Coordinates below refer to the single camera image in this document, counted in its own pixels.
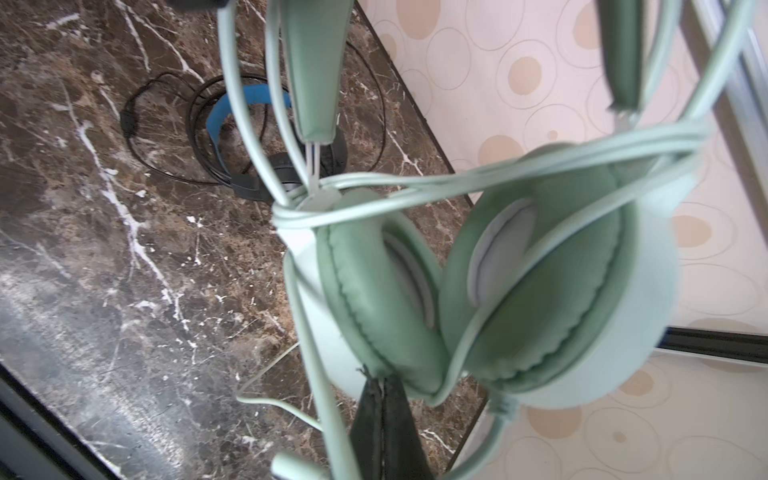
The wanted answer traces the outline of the mint green headphones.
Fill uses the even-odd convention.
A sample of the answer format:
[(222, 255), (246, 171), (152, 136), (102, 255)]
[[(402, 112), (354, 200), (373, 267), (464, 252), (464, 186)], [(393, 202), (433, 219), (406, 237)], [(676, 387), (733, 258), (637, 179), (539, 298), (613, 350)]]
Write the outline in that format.
[(254, 132), (236, 39), (237, 5), (217, 12), (223, 78), (246, 150), (272, 195), (283, 275), (328, 463), (278, 453), (279, 479), (363, 479), (349, 432), (366, 367), (408, 401), (445, 402), (470, 376), (493, 423), (449, 472), (467, 479), (523, 406), (559, 409), (621, 385), (664, 335), (678, 260), (671, 218), (695, 187), (706, 114), (739, 60), (757, 5), (729, 4), (713, 52), (672, 123), (636, 123), (682, 12), (659, 10), (644, 44), (640, 1), (597, 5), (614, 132), (553, 143), (458, 174), (322, 177), (335, 135), (348, 1), (272, 1), (267, 97), (298, 174), (287, 190)]

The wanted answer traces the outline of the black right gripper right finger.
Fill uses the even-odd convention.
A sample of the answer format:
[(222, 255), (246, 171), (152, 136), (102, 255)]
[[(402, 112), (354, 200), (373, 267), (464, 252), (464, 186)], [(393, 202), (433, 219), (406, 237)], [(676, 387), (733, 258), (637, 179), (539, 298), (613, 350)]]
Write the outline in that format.
[(405, 389), (396, 377), (383, 381), (382, 429), (384, 479), (434, 479)]

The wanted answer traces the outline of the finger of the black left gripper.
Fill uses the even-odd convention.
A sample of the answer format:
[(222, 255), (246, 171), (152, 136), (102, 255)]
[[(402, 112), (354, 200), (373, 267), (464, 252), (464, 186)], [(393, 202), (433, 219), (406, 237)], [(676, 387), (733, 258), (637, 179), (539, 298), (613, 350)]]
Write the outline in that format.
[(218, 12), (229, 8), (230, 0), (166, 0), (166, 3), (176, 12), (185, 14), (202, 14)]

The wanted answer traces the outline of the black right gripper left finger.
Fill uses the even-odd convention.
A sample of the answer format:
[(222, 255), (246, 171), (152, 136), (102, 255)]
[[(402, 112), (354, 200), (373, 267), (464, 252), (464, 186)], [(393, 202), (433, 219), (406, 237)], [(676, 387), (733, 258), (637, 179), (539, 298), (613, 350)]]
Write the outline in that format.
[(366, 367), (357, 411), (349, 432), (363, 479), (380, 480), (383, 475), (383, 393), (378, 379)]

